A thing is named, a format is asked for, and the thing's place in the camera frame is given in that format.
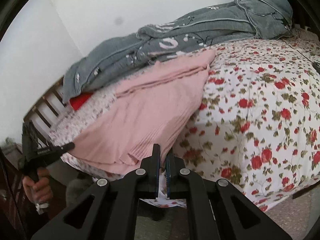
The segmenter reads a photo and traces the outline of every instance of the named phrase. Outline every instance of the metal rivet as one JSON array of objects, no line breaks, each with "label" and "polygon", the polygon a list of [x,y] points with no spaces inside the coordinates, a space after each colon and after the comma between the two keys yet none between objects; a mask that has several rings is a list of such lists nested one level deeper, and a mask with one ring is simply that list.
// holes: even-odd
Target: metal rivet
[{"label": "metal rivet", "polygon": [[137,175],[144,175],[146,173],[146,170],[145,169],[137,169],[136,170],[136,174]]},{"label": "metal rivet", "polygon": [[97,184],[98,184],[98,186],[100,186],[100,187],[107,185],[107,183],[108,183],[108,181],[107,181],[106,179],[99,179],[99,180],[97,181]]},{"label": "metal rivet", "polygon": [[183,168],[183,169],[180,170],[180,173],[181,173],[182,175],[188,175],[188,174],[190,173],[190,170],[187,169],[187,168]]},{"label": "metal rivet", "polygon": [[221,187],[226,187],[226,186],[228,186],[229,182],[228,182],[226,179],[219,179],[219,180],[218,180],[218,184],[219,184]]},{"label": "metal rivet", "polygon": [[98,67],[94,70],[93,74],[94,74],[95,76],[97,76],[97,75],[99,74],[99,68],[98,68]]}]

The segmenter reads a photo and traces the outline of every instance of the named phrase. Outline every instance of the folded pink blanket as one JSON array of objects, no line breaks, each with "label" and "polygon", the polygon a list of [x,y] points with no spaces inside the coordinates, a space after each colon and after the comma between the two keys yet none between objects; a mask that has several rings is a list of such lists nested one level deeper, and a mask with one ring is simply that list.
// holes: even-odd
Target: folded pink blanket
[{"label": "folded pink blanket", "polygon": [[150,71],[121,82],[110,111],[75,138],[70,154],[99,169],[126,174],[151,156],[158,143],[163,162],[201,104],[214,57],[215,50],[205,49],[156,62]]}]

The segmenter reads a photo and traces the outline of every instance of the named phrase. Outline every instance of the black tool handle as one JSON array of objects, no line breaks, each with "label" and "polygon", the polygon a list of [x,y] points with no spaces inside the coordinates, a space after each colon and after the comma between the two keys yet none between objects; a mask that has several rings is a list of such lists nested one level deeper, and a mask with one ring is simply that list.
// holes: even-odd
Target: black tool handle
[{"label": "black tool handle", "polygon": [[31,170],[28,176],[36,183],[39,181],[39,176],[37,170]]}]

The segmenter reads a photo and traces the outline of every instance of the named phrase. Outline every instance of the human hand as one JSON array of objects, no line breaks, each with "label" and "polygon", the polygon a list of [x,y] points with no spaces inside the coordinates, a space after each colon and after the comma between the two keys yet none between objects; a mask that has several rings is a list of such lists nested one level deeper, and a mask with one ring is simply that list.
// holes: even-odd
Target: human hand
[{"label": "human hand", "polygon": [[36,183],[30,177],[24,176],[22,180],[23,189],[31,202],[45,203],[53,198],[49,179],[47,178],[49,171],[45,168],[38,168],[37,173],[39,181]]}]

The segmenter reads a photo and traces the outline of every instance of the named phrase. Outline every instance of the red pillow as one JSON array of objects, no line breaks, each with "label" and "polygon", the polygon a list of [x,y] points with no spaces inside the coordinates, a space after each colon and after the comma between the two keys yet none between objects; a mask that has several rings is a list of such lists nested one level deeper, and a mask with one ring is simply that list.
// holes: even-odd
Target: red pillow
[{"label": "red pillow", "polygon": [[75,111],[77,111],[92,95],[93,93],[82,93],[75,98],[71,98],[69,100],[70,105]]}]

